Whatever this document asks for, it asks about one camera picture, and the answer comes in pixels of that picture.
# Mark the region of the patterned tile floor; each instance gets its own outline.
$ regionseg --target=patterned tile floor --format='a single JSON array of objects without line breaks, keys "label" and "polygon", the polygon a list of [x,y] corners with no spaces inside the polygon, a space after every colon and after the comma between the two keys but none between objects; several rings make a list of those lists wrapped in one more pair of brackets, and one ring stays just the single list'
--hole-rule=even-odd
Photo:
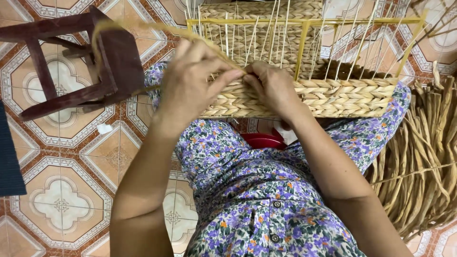
[{"label": "patterned tile floor", "polygon": [[[198,0],[197,5],[211,1],[225,0]],[[372,0],[334,2],[326,17],[341,17],[344,13],[354,16],[357,6],[359,17],[367,17],[374,5]],[[437,2],[430,0],[417,7],[419,12],[424,6],[431,8],[427,22],[434,21],[436,13],[443,10],[443,5]],[[449,6],[452,1],[443,3]],[[181,0],[0,0],[0,26],[77,14],[84,12],[89,4],[112,19],[165,22],[173,26],[183,26],[185,21],[186,7]],[[404,10],[402,8],[398,5],[399,11]],[[385,11],[383,1],[378,9]],[[414,14],[412,9],[406,11]],[[450,22],[447,29],[456,27],[456,22]],[[144,68],[172,56],[177,37],[165,32],[129,30],[136,38]],[[410,30],[403,26],[393,35],[389,28],[374,42],[383,42],[382,52],[386,54],[380,70],[388,70],[405,47],[401,44]],[[334,43],[332,31],[326,31],[321,55],[328,56],[332,44],[346,45],[347,40],[352,39],[348,32],[341,33]],[[87,34],[76,33],[66,38],[84,43]],[[428,81],[433,60],[438,60],[441,72],[452,73],[456,69],[456,38],[457,31],[454,31],[421,42],[409,56],[401,78],[409,82],[418,76]],[[65,58],[61,46],[43,43],[41,47],[60,93],[91,85],[82,59]],[[363,49],[362,55],[370,55],[367,51]],[[1,98],[28,192],[24,196],[0,199],[0,257],[109,256],[112,199],[144,139],[152,115],[151,102],[138,96],[87,114],[70,108],[32,122],[21,122],[18,113],[45,100],[29,55],[22,43],[0,42]],[[268,133],[272,127],[269,120],[232,122],[245,133]],[[113,131],[99,134],[96,126],[101,123],[111,124]],[[170,161],[165,219],[175,256],[181,256],[195,230],[197,213],[192,191],[178,161],[176,158]],[[410,242],[409,247],[415,256],[457,256],[457,221],[424,232]]]}]

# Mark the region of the floral dress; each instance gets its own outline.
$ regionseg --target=floral dress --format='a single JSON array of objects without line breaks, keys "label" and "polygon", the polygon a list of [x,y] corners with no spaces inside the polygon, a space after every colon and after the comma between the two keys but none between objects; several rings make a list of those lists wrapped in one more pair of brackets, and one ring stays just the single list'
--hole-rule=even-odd
[{"label": "floral dress", "polygon": [[[159,84],[166,63],[146,71]],[[159,91],[149,92],[153,108]],[[410,101],[399,82],[380,118],[326,128],[362,173],[393,136]],[[176,148],[198,212],[187,256],[365,256],[352,234],[325,206],[299,142],[285,150],[252,149],[226,122],[198,119]]]}]

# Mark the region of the woven basket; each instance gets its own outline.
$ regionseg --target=woven basket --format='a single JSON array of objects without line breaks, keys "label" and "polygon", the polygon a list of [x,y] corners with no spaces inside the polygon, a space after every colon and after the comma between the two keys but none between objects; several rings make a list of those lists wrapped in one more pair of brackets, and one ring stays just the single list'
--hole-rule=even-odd
[{"label": "woven basket", "polygon": [[[288,19],[320,19],[322,3],[314,0],[291,1]],[[302,25],[275,26],[276,16],[286,18],[287,2],[237,2],[200,6],[200,18],[217,21],[230,19],[273,19],[271,24],[243,25],[199,24],[203,36],[220,46],[240,67],[264,60],[295,75],[299,58]],[[295,91],[315,117],[380,117],[385,112],[398,82],[384,74],[374,74],[352,64],[320,58],[321,27],[309,26],[304,40]],[[262,105],[254,89],[236,81],[227,87],[202,115],[202,118],[273,117]]]}]

